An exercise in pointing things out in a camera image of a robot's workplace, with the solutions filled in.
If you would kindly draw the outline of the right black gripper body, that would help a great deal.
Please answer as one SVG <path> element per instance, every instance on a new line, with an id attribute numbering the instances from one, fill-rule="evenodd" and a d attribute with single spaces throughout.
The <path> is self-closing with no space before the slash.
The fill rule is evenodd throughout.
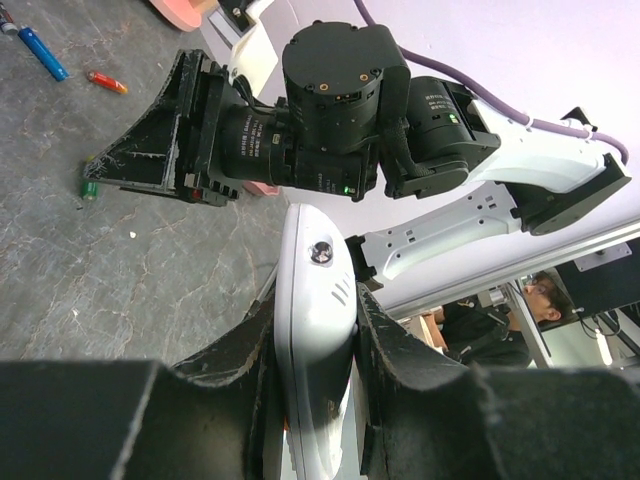
<path id="1" fill-rule="evenodd" d="M 225 206 L 239 197 L 240 182 L 221 167 L 223 117 L 238 96 L 227 70 L 202 50 L 180 53 L 174 186 L 189 203 Z"/>

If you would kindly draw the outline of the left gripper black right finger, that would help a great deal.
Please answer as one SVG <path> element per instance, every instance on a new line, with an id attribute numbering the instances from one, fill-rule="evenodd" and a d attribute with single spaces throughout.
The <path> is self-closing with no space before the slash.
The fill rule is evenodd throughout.
<path id="1" fill-rule="evenodd" d="M 639 380 L 606 368 L 466 367 L 357 288 L 352 390 L 370 479 L 635 479 Z"/>

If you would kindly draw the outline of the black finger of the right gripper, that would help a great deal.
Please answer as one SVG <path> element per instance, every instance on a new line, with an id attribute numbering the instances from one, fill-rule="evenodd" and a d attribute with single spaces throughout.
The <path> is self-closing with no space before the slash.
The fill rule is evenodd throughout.
<path id="1" fill-rule="evenodd" d="M 202 117 L 197 103 L 209 66 L 203 50 L 180 50 L 151 106 L 86 164 L 84 178 L 136 192 L 176 193 L 181 156 Z"/>

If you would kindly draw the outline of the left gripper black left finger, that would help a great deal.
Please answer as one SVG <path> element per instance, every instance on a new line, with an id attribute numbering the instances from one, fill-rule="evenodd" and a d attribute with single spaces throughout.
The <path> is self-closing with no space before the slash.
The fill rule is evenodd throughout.
<path id="1" fill-rule="evenodd" d="M 174 366 L 156 360 L 5 361 L 5 479 L 274 479 L 274 295 Z"/>

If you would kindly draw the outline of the white remote control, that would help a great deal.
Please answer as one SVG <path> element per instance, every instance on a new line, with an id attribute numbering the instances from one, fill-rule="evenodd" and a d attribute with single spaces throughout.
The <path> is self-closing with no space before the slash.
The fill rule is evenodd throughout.
<path id="1" fill-rule="evenodd" d="M 334 222 L 312 205 L 290 205 L 276 275 L 274 347 L 300 479 L 333 479 L 340 469 L 355 288 L 352 260 Z"/>

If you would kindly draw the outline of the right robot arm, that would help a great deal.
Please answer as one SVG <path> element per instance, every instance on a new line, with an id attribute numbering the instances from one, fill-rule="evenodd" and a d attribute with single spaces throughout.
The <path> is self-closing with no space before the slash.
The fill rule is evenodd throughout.
<path id="1" fill-rule="evenodd" d="M 469 186 L 437 210 L 342 239 L 323 214 L 296 206 L 282 274 L 343 266 L 380 288 L 471 242 L 564 229 L 626 186 L 622 148 L 580 111 L 558 124 L 518 119 L 450 73 L 415 77 L 382 25 L 316 22 L 281 56 L 233 48 L 227 65 L 182 50 L 145 114 L 85 167 L 92 182 L 223 207 L 245 181 L 361 201 L 378 178 L 392 199 Z"/>

